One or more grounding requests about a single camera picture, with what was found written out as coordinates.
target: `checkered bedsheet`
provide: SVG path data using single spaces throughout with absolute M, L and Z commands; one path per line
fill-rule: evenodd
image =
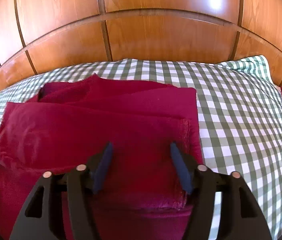
M 216 172 L 243 174 L 273 239 L 282 234 L 282 95 L 273 85 L 265 57 L 217 65 L 124 59 L 56 69 L 0 92 L 0 123 L 7 101 L 24 102 L 47 82 L 75 82 L 94 73 L 107 79 L 194 87 L 205 164 Z M 220 201 L 218 194 L 210 239 L 217 236 Z

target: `bed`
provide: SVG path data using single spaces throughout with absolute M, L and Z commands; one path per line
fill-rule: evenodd
M 0 123 L 93 73 L 194 87 L 205 164 L 241 172 L 282 234 L 282 0 L 0 0 Z M 220 195 L 210 239 L 219 215 Z

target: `wooden headboard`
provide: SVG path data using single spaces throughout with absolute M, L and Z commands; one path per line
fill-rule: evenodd
M 282 86 L 282 0 L 0 0 L 0 90 L 85 62 L 260 54 Z

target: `black object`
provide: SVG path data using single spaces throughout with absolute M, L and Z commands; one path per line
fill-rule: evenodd
M 215 192 L 222 192 L 218 240 L 270 240 L 266 220 L 252 192 L 238 172 L 218 174 L 171 144 L 171 158 L 193 210 L 182 240 L 207 240 Z M 112 159 L 112 145 L 67 174 L 47 171 L 27 197 L 10 240 L 64 240 L 61 192 L 68 192 L 70 221 L 75 240 L 100 240 L 86 194 L 102 189 Z

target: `green and white checkered fabric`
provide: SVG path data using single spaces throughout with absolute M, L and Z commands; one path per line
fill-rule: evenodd
M 24 102 L 47 82 L 75 82 L 94 73 L 107 79 L 194 87 L 206 165 L 220 173 L 243 174 L 272 237 L 282 234 L 282 95 L 273 85 L 265 57 L 217 65 L 124 59 L 56 69 L 0 92 L 0 123 L 7 101 Z M 218 194 L 210 239 L 217 235 L 220 201 Z

